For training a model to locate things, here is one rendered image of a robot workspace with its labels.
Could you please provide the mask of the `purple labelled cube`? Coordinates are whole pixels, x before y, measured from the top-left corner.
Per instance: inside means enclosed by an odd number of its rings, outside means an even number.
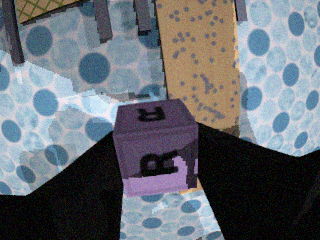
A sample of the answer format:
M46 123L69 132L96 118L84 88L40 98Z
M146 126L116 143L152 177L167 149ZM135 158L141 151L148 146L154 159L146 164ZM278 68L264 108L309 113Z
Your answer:
M199 124L180 99L117 105L113 140L127 197L197 188Z

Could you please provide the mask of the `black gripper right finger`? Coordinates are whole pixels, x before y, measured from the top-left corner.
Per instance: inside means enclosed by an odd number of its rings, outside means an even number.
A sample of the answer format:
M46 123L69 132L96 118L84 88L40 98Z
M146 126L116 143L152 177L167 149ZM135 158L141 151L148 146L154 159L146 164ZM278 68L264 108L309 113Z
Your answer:
M224 240L292 240L320 193L320 149L285 155L197 124L197 177Z

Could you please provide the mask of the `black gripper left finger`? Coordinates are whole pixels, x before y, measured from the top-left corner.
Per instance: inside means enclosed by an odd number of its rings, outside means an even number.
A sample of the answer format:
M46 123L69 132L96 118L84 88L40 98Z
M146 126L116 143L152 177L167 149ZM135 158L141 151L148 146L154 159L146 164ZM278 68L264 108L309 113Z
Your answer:
M0 195L0 240L120 240L123 187L111 131L29 195Z

